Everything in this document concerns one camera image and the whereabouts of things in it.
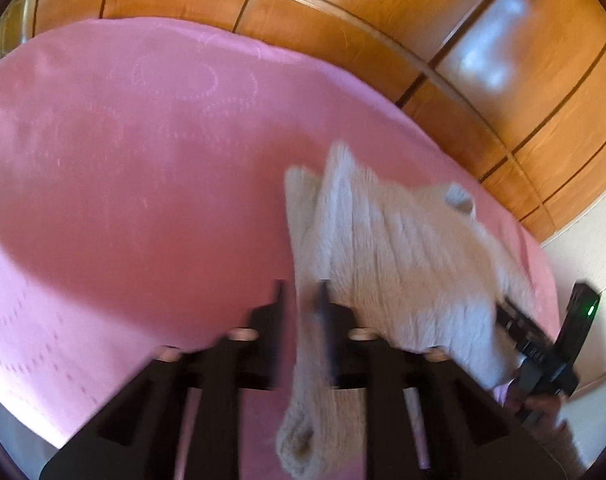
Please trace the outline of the grey sleeved right forearm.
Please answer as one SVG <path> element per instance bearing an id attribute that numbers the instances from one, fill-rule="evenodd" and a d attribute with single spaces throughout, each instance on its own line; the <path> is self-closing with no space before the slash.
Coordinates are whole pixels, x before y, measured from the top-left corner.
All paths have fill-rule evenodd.
<path id="1" fill-rule="evenodd" d="M 556 429 L 550 431 L 543 439 L 542 445 L 557 460 L 568 479 L 580 479 L 586 473 L 581 453 L 566 422 L 561 422 Z"/>

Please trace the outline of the person's right hand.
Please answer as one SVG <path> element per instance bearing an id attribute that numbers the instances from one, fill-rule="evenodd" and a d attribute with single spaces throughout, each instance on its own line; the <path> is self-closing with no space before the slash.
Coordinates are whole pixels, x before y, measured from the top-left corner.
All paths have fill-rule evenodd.
<path id="1" fill-rule="evenodd" d="M 561 397 L 551 394 L 539 396 L 526 396 L 516 380 L 513 380 L 507 389 L 504 407 L 516 415 L 520 411 L 528 411 L 534 416 L 529 422 L 528 431 L 539 444 L 552 443 L 568 429 L 567 423 L 561 418 Z"/>

